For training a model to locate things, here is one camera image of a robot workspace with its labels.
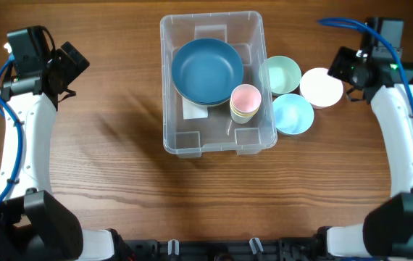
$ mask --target brown wooden surface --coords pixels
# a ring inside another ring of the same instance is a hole
[[[78,96],[60,104],[51,138],[54,194],[83,227],[115,228],[125,239],[311,236],[323,225],[360,223],[388,198],[377,120],[366,104],[345,99],[317,110],[306,133],[279,135],[257,156],[166,153],[159,21],[256,10],[268,56],[290,56],[305,72],[330,66],[339,46],[359,45],[358,33],[323,28],[321,17],[403,17],[403,58],[413,61],[413,1],[19,2],[0,4],[0,67],[6,32],[37,24],[91,62],[71,85]],[[0,118],[0,164],[3,142]]]

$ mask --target stacked cups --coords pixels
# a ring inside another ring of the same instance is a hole
[[[230,96],[230,116],[239,124],[244,124],[258,112],[262,95],[250,84],[237,86]]]

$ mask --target light blue bowl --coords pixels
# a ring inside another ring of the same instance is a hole
[[[297,94],[284,94],[272,103],[278,131],[285,135],[298,135],[311,127],[314,110],[311,104]]]

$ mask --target clear plastic container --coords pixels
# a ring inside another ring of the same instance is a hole
[[[176,14],[160,22],[163,74],[163,144],[167,152],[182,158],[203,152],[236,150],[256,154],[274,146],[278,139],[272,110],[267,70],[260,81],[259,66],[266,60],[263,20],[258,12]],[[208,107],[208,117],[184,120],[182,96],[171,77],[172,58],[184,44],[197,38],[217,38],[230,44],[241,56],[243,83],[256,86],[262,105],[246,124],[230,117],[229,102]]]

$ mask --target dark blue bowl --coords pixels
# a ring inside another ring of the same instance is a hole
[[[226,102],[242,84],[243,65],[235,49],[220,40],[188,42],[172,61],[172,80],[185,98],[203,105]]]

